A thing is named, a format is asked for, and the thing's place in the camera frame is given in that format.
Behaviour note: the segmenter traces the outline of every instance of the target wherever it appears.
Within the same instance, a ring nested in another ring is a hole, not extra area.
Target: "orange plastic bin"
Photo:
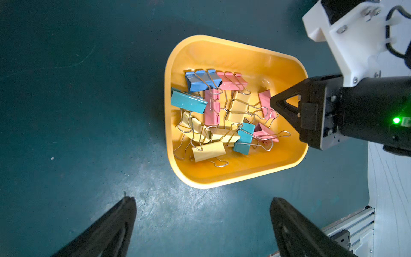
[[[281,116],[274,120],[271,130],[276,133],[286,130],[291,136],[279,138],[270,152],[260,147],[251,147],[249,155],[243,155],[226,147],[227,154],[220,158],[230,164],[223,168],[216,168],[207,161],[190,161],[190,156],[193,155],[191,147],[184,160],[176,159],[173,150],[179,147],[182,133],[176,128],[180,121],[180,109],[171,106],[171,87],[187,91],[185,71],[194,69],[242,73],[248,82],[247,88],[252,92],[251,104],[259,102],[258,92],[270,89],[271,95],[275,95],[307,78],[307,72],[300,61],[286,54],[205,35],[181,41],[171,52],[164,75],[167,155],[180,180],[194,188],[214,188],[288,169],[302,161],[308,145],[300,142],[298,132]],[[224,94],[221,95],[220,102],[223,107]],[[289,103],[297,105],[297,99],[289,99]],[[225,111],[222,110],[220,115],[224,117]],[[203,114],[196,113],[194,116],[203,121]],[[188,142],[189,138],[185,137],[182,147],[176,151],[179,156],[184,155]]]

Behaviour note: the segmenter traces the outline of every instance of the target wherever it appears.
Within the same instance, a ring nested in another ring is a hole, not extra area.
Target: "dark green surface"
[[[313,4],[0,1],[0,255],[52,254],[123,191],[138,209],[128,256],[267,256],[277,250],[274,196],[319,227],[367,205],[364,141],[210,190],[185,185],[167,160],[173,47],[205,34],[293,55],[310,76],[334,73],[329,48],[301,21]],[[33,69],[74,65],[93,47],[77,66]]]

